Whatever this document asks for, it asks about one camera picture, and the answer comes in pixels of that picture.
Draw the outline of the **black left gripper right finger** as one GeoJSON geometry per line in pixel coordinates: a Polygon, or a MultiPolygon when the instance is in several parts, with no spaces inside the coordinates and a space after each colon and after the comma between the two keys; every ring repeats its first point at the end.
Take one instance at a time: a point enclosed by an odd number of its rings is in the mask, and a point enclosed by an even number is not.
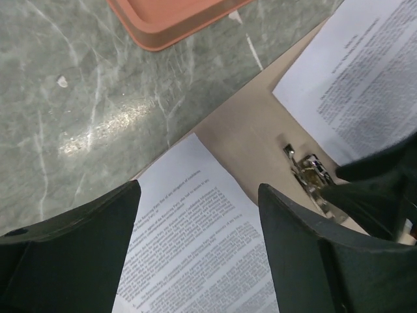
{"type": "Polygon", "coordinates": [[[416,248],[364,235],[258,188],[280,312],[415,312],[416,248]]]}

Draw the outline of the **white printed paper sheets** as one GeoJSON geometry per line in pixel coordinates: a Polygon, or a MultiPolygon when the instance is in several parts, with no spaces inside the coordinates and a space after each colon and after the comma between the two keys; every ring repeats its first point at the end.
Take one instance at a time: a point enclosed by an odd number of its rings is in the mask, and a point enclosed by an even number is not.
{"type": "Polygon", "coordinates": [[[416,131],[416,2],[344,1],[274,96],[339,165],[416,131]]]}

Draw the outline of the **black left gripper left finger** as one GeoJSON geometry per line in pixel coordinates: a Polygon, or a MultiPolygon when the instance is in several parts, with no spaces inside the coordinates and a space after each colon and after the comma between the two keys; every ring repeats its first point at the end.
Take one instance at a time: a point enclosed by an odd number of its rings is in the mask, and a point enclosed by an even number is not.
{"type": "Polygon", "coordinates": [[[2,312],[111,312],[141,188],[100,198],[1,236],[2,312]]]}

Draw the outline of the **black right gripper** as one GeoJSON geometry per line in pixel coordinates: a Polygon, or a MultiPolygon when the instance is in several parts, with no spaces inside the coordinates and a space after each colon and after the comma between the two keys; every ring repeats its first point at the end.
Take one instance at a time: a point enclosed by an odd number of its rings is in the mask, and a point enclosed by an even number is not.
{"type": "Polygon", "coordinates": [[[416,238],[416,134],[370,156],[336,168],[346,183],[321,196],[373,237],[397,241],[406,221],[416,238]]]}

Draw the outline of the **white printed paper sheet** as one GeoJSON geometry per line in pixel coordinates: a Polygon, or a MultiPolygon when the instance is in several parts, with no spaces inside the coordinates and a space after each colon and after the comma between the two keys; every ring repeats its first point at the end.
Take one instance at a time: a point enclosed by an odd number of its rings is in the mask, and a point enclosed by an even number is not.
{"type": "Polygon", "coordinates": [[[195,134],[138,178],[114,312],[277,312],[259,211],[195,134]]]}

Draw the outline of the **tan paper folder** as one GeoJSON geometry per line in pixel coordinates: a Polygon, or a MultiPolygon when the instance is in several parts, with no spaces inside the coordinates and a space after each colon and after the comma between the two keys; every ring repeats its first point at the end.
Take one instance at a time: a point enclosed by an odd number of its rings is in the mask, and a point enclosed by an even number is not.
{"type": "Polygon", "coordinates": [[[258,188],[269,184],[314,213],[319,208],[294,177],[283,151],[334,162],[272,95],[275,83],[317,34],[310,31],[143,170],[132,237],[187,238],[260,228],[258,188]]]}

